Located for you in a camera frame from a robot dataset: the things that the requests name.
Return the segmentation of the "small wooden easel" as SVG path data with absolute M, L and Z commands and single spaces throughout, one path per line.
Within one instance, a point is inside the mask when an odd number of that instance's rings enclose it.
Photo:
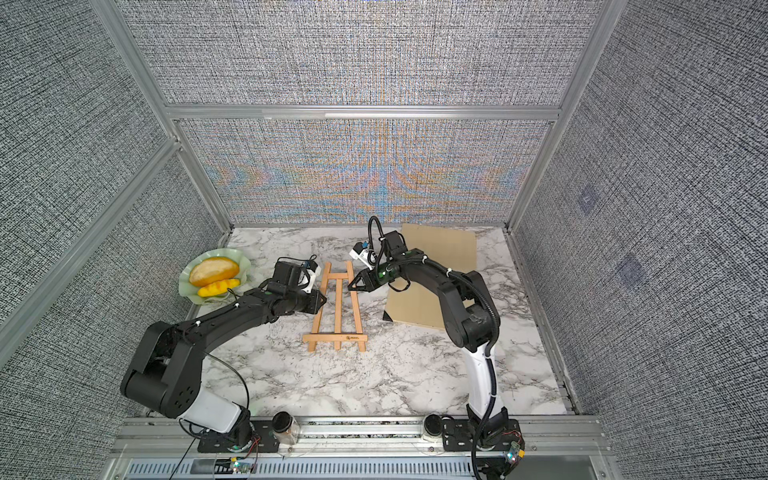
M 302 342 L 307 344 L 309 352 L 315 352 L 319 343 L 332 343 L 336 351 L 341 350 L 345 342 L 356 343 L 360 352 L 365 352 L 367 348 L 368 335 L 363 332 L 363 322 L 361 309 L 359 305 L 358 293 L 349 291 L 344 285 L 349 286 L 354 278 L 354 270 L 351 261 L 345 262 L 345 271 L 334 272 L 332 263 L 326 262 L 321 270 L 319 291 L 325 295 L 330 283 L 335 285 L 335 304 L 334 304 L 334 329 L 332 332 L 321 332 L 321 321 L 324 308 L 321 307 L 314 315 L 311 331 L 302 336 Z M 343 332 L 343 299 L 347 295 L 351 299 L 352 314 L 354 321 L 353 332 Z

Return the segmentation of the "light plywood board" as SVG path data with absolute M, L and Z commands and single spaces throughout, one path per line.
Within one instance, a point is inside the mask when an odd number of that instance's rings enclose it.
M 415 224 L 404 224 L 399 232 L 409 249 L 420 249 L 445 267 L 461 272 L 477 268 L 474 232 Z M 438 297 L 417 283 L 404 292 L 388 292 L 385 317 L 395 323 L 444 331 Z

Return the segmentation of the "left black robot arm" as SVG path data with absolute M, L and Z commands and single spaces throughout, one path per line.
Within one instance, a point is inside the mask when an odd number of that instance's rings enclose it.
M 167 418 L 219 434 L 240 431 L 249 407 L 207 391 L 202 386 L 203 362 L 250 329 L 296 313 L 318 313 L 326 303 L 314 287 L 318 272 L 315 257 L 280 257 L 269 279 L 233 303 L 181 323 L 150 325 L 127 367 L 121 394 Z

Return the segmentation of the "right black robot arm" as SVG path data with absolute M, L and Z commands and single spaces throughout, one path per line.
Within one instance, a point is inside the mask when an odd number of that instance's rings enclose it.
M 470 394 L 469 429 L 475 447 L 490 450 L 508 427 L 500 398 L 495 346 L 501 318 L 481 274 L 446 267 L 420 249 L 407 247 L 397 230 L 385 232 L 377 216 L 367 223 L 367 240 L 353 248 L 365 264 L 348 286 L 350 292 L 374 292 L 383 286 L 400 292 L 394 282 L 420 285 L 438 299 L 445 332 L 462 350 Z

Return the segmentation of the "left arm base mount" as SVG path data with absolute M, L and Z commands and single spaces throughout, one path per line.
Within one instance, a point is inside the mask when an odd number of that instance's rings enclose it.
M 270 418 L 252 417 L 250 425 L 239 420 L 227 433 L 205 430 L 200 434 L 197 451 L 199 453 L 218 453 L 245 455 L 247 453 L 277 453 L 279 441 L 273 435 Z

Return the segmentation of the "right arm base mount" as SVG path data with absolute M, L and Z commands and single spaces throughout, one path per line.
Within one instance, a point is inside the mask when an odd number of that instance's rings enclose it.
M 469 416 L 441 417 L 443 448 L 449 452 L 470 452 L 476 444 L 481 451 L 518 451 L 525 449 L 525 440 L 517 419 L 509 416 L 506 407 L 493 414 L 480 428 L 481 418 L 472 412 Z

